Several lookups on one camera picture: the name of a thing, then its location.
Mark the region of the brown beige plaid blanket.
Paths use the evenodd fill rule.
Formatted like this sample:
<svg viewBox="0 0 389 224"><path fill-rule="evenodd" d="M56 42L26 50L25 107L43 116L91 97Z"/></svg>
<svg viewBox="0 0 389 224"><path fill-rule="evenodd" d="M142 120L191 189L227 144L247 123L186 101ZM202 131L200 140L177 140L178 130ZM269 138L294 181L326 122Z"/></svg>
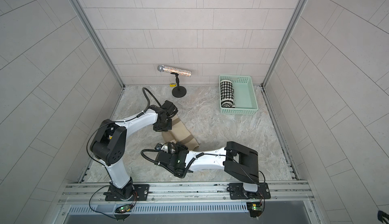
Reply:
<svg viewBox="0 0 389 224"><path fill-rule="evenodd" d="M184 123L178 116L172 118L172 129L167 132L162 132L162 137L166 143L178 143L188 147L189 151L193 151L199 147L197 140L189 132Z"/></svg>

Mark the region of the black white houndstooth scarf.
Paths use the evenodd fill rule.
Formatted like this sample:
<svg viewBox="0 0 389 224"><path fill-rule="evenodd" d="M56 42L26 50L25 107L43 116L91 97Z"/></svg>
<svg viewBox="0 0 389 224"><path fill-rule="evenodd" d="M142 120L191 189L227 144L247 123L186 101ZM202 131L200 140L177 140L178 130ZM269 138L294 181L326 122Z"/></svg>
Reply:
<svg viewBox="0 0 389 224"><path fill-rule="evenodd" d="M220 82L221 107L235 107L234 92L234 86L230 80L222 80Z"/></svg>

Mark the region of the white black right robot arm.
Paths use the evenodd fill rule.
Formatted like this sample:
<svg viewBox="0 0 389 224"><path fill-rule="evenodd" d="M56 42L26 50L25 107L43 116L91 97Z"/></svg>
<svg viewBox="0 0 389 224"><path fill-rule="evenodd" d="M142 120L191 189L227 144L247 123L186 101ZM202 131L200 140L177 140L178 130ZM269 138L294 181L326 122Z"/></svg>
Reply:
<svg viewBox="0 0 389 224"><path fill-rule="evenodd" d="M271 198L263 175L258 167L258 152L234 141L228 141L224 148L212 151L190 151L181 143L157 144L154 160L175 177L185 178L188 173L202 170L223 170L240 183L230 183L227 191L232 200L267 200Z"/></svg>

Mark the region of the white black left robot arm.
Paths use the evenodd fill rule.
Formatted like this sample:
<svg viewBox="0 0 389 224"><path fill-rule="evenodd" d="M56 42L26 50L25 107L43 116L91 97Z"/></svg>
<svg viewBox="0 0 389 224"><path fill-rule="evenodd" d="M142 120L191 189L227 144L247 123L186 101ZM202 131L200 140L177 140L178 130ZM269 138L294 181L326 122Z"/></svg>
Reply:
<svg viewBox="0 0 389 224"><path fill-rule="evenodd" d="M172 129L172 118L177 113L177 107L166 100L160 106L150 105L137 115L119 121L107 119L101 123L90 145L90 151L110 177L108 191L104 193L106 201L127 201L135 196L133 180L122 160L127 138L148 125L153 125L156 132L167 132Z"/></svg>

